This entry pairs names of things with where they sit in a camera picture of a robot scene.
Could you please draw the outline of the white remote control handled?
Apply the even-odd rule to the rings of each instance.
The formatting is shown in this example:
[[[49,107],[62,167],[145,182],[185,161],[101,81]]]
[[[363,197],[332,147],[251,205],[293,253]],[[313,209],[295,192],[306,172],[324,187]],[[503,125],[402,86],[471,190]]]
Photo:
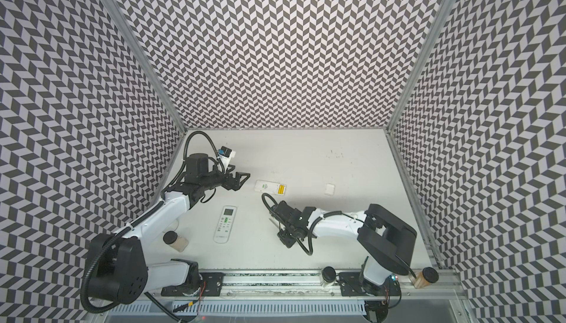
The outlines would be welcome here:
[[[272,195],[283,196],[287,190],[285,184],[280,184],[272,181],[257,180],[254,190],[260,193],[269,193]]]

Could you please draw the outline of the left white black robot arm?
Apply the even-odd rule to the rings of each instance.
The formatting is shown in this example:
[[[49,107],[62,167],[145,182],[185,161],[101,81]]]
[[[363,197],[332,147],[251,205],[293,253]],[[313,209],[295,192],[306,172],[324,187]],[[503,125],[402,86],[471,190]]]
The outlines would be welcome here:
[[[202,201],[206,191],[218,187],[237,191],[246,183],[249,173],[237,172],[231,164],[235,154],[222,147],[214,157],[205,153],[187,156],[153,206],[115,233],[91,240],[80,287],[80,303],[87,312],[101,314],[163,288],[173,287],[183,294],[201,288],[203,280],[196,262],[173,259],[150,265],[144,253],[180,216]]]

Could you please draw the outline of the small silver screwdriver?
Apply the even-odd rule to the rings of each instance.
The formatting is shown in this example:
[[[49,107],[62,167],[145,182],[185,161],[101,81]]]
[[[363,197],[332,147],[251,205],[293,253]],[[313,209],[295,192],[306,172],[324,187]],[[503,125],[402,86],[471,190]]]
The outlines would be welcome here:
[[[270,217],[270,221],[274,224],[275,227],[278,228],[278,230],[280,231],[281,229],[284,229],[284,227],[281,225],[281,222],[274,218],[274,217]]]

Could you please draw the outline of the white battery cover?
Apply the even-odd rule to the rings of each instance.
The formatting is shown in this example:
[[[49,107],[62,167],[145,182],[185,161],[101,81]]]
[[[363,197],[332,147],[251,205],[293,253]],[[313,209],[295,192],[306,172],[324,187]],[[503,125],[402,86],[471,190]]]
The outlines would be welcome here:
[[[334,196],[335,194],[335,185],[334,184],[326,184],[324,194],[327,196]]]

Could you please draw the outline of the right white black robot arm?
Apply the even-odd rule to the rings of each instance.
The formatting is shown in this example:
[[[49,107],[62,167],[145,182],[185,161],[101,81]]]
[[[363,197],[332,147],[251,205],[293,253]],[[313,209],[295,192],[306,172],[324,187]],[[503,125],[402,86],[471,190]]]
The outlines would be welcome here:
[[[364,212],[343,212],[313,206],[299,210],[284,201],[271,206],[263,203],[279,226],[279,240],[289,249],[297,244],[311,256],[315,238],[356,240],[367,252],[358,284],[352,287],[357,294],[377,296],[381,290],[390,291],[387,282],[393,275],[416,276],[411,261],[417,231],[381,205],[370,204]]]

